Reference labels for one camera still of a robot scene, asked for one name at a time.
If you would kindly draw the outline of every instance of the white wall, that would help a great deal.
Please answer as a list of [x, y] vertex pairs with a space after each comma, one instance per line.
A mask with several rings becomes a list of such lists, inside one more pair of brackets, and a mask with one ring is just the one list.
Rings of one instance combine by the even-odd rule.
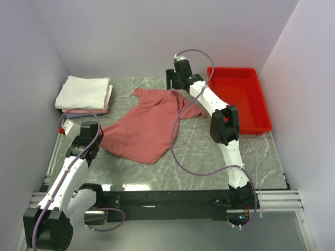
[[0, 2], [0, 34], [0, 249], [14, 250], [46, 174], [67, 72], [28, 1]]
[[[203, 49], [218, 66], [260, 70], [298, 0], [30, 0], [69, 73], [163, 76], [173, 56]], [[189, 56], [194, 72], [209, 66]]]
[[261, 75], [283, 168], [318, 250], [334, 250], [335, 1], [300, 0]]

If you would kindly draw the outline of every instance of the metal extrusion bar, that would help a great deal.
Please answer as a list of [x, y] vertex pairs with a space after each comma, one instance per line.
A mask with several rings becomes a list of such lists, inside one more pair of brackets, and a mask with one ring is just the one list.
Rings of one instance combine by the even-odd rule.
[[310, 232], [310, 229], [309, 229], [309, 226], [306, 220], [305, 213], [298, 211], [296, 212], [296, 215], [297, 215], [299, 227], [300, 227], [301, 234], [303, 236], [307, 251], [317, 251], [316, 245], [313, 241], [312, 233]]
[[[296, 212], [303, 211], [303, 205], [297, 190], [257, 191], [262, 212]], [[227, 213], [243, 212], [243, 210], [227, 210]]]
[[54, 162], [56, 160], [56, 156], [58, 154], [59, 147], [60, 147], [61, 136], [62, 136], [62, 134], [58, 133], [55, 145], [54, 145], [53, 150], [52, 150], [52, 154], [51, 154], [51, 158], [50, 158], [50, 162], [49, 162], [47, 174], [52, 174], [52, 172], [53, 172]]

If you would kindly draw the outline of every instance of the pink towel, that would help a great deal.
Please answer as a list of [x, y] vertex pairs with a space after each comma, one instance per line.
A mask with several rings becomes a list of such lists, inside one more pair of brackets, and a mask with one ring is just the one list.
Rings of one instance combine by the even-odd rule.
[[[144, 90], [136, 88], [134, 96], [140, 97], [119, 121], [103, 128], [105, 136], [100, 144], [105, 150], [123, 158], [143, 164], [154, 164], [169, 148], [172, 126], [178, 113], [189, 103], [175, 90]], [[181, 119], [206, 114], [196, 105], [190, 105]], [[177, 136], [178, 125], [173, 134]]]
[[[70, 110], [70, 109], [62, 109], [62, 112], [67, 112], [68, 110]], [[99, 113], [99, 114], [108, 113], [108, 106], [104, 110], [92, 110], [92, 112]], [[85, 110], [78, 109], [78, 110], [72, 110], [71, 113], [89, 113], [89, 112], [87, 112]]]

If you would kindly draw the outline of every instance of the marble table surface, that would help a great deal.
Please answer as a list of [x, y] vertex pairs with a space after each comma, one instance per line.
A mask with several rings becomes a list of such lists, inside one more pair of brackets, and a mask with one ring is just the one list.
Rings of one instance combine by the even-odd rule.
[[[165, 79], [157, 77], [112, 78], [110, 83], [113, 85], [110, 113], [99, 116], [103, 127], [118, 121], [131, 107], [137, 105], [138, 97], [132, 96], [136, 87], [165, 89]], [[73, 120], [81, 123], [90, 118]], [[219, 147], [209, 135], [209, 126], [210, 119], [203, 117], [180, 122], [175, 141], [176, 156], [186, 168], [194, 172], [206, 173], [225, 165]], [[61, 137], [51, 183], [62, 168], [65, 152], [71, 142]], [[240, 135], [240, 152], [244, 167], [258, 189], [286, 188], [283, 170], [269, 132], [263, 135]], [[223, 171], [207, 177], [190, 175], [176, 165], [171, 151], [167, 151], [155, 164], [144, 165], [100, 149], [79, 186], [84, 182], [102, 184], [105, 191], [227, 189], [228, 173]]]

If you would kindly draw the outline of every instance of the red plastic tray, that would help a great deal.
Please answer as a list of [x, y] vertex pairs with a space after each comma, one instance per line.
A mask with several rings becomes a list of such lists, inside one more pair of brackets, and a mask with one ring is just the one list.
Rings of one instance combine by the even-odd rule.
[[[211, 67], [207, 69], [208, 76], [210, 73]], [[215, 67], [209, 88], [224, 102], [237, 106], [241, 134], [259, 135], [272, 130], [255, 69]]]

